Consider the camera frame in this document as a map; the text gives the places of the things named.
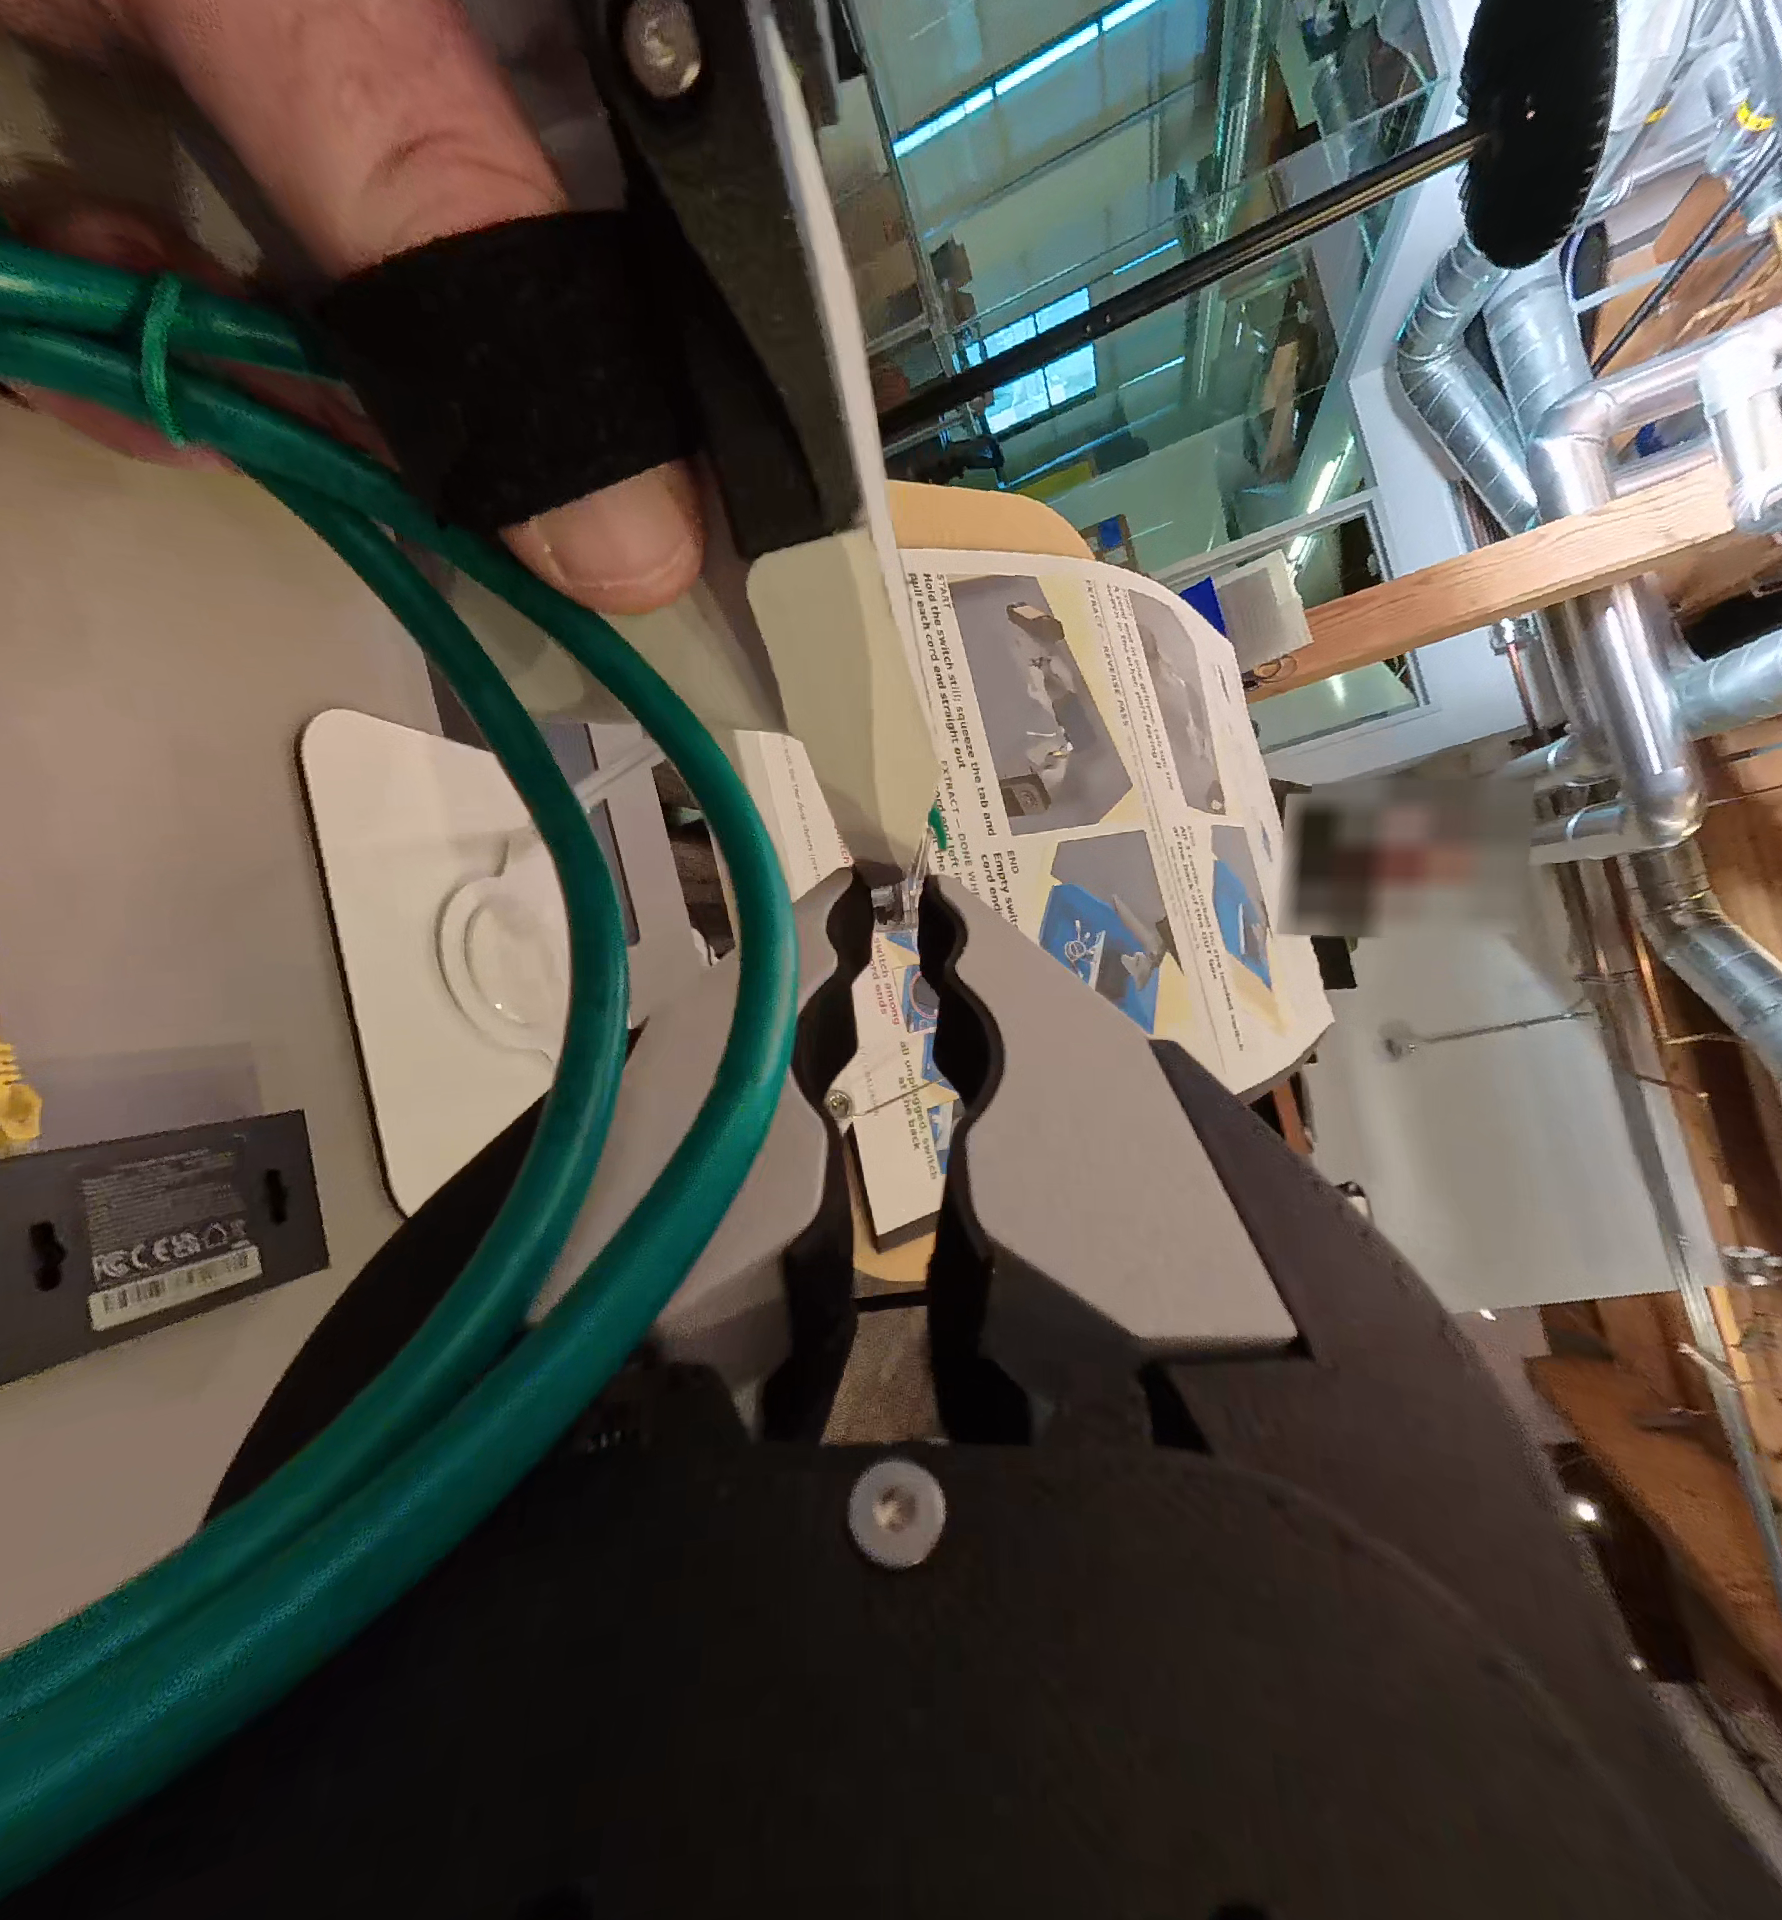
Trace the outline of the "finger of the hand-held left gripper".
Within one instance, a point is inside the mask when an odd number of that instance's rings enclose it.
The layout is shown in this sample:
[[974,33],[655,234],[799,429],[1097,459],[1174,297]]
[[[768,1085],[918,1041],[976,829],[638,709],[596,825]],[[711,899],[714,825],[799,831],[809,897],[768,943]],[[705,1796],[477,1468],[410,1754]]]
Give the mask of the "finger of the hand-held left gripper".
[[750,4],[774,148],[809,277],[825,372],[811,426],[838,459],[836,529],[751,566],[750,587],[782,693],[867,885],[922,885],[937,855],[937,749],[925,677],[884,476],[878,410],[842,232],[797,50],[820,50],[820,4]]

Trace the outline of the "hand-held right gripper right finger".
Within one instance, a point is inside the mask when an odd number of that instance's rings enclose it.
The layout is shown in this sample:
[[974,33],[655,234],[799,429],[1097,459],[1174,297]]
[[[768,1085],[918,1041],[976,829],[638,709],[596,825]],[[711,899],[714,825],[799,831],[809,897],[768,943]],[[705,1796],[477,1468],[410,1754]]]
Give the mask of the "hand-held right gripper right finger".
[[1177,1366],[1286,1357],[1296,1323],[1164,1049],[963,883],[923,887],[958,1097],[927,1263],[958,1445],[1206,1445]]

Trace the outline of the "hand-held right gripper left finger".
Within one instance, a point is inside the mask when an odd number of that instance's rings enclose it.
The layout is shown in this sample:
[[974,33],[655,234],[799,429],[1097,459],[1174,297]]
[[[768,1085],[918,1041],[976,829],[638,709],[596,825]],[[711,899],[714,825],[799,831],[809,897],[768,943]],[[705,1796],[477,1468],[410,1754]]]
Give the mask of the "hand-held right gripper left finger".
[[[816,1440],[857,1330],[853,1205],[828,1096],[857,1052],[853,985],[871,958],[873,905],[855,872],[838,872],[792,917],[800,1010],[781,1109],[649,1346],[664,1362],[713,1369],[765,1438]],[[536,1300],[537,1320],[624,1227],[698,1118],[730,1034],[734,988],[729,960],[647,1022],[584,1214]]]

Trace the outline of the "black network switch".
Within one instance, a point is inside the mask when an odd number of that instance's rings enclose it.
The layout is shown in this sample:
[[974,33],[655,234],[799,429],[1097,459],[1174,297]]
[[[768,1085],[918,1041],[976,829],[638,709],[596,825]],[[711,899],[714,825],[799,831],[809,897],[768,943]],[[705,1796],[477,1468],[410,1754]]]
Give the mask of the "black network switch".
[[0,1159],[0,1386],[326,1265],[302,1112]]

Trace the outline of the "person's left hand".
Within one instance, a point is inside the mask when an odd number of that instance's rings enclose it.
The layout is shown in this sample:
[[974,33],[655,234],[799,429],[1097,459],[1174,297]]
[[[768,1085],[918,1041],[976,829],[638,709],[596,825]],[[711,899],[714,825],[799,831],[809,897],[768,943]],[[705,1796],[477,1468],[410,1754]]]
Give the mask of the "person's left hand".
[[[0,4],[0,32],[88,63],[164,70],[331,277],[445,237],[624,205],[615,143],[574,112],[555,157],[466,4]],[[703,574],[698,483],[649,466],[502,532],[596,613],[660,613]]]

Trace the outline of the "printed instruction sheet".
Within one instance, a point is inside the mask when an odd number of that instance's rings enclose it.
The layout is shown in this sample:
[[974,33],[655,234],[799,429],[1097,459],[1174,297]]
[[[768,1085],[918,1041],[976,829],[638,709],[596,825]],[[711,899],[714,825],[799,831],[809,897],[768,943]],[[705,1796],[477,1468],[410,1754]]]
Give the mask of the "printed instruction sheet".
[[[960,882],[1146,1040],[1257,1102],[1333,1022],[1280,929],[1281,809],[1222,629],[1166,587],[1069,560],[915,553],[942,772],[929,873]],[[734,735],[792,899],[853,862],[800,743]],[[918,931],[878,929],[834,1087],[878,1247],[929,1228],[963,1104]]]

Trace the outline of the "clear plastic board support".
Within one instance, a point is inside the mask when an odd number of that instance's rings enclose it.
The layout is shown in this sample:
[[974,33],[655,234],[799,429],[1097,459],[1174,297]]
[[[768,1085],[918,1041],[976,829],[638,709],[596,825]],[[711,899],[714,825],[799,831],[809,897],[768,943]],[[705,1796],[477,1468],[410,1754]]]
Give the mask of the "clear plastic board support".
[[486,878],[437,909],[433,947],[453,1009],[481,1041],[555,1063],[571,1010],[572,961],[557,870],[525,831]]

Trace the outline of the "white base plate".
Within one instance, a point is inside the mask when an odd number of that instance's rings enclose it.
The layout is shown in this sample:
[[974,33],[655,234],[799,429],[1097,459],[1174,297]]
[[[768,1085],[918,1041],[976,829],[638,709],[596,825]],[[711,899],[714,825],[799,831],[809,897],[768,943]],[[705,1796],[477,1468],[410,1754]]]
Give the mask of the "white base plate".
[[351,712],[300,767],[385,1192],[415,1214],[548,1091],[557,1063],[478,1040],[445,994],[436,917],[529,820],[477,745]]

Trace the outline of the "silver ceiling air duct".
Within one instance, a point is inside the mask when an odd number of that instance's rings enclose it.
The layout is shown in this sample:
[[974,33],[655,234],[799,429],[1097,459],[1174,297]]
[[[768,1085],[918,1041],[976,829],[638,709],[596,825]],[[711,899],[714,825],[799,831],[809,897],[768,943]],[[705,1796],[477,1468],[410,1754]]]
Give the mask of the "silver ceiling air duct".
[[[1617,502],[1631,427],[1695,410],[1723,530],[1782,538],[1782,306],[1623,372],[1590,372],[1559,311],[1566,237],[1636,185],[1646,128],[1710,129],[1752,223],[1782,215],[1782,4],[1481,4],[1462,102],[1486,125],[1464,237],[1412,309],[1399,363],[1417,415],[1512,529],[1571,532]],[[1782,961],[1717,905],[1695,833],[1707,737],[1782,719],[1782,629],[1694,660],[1638,561],[1535,587],[1571,734],[1544,780],[1612,802],[1540,831],[1535,858],[1620,858],[1650,951],[1740,1041],[1782,1109]]]

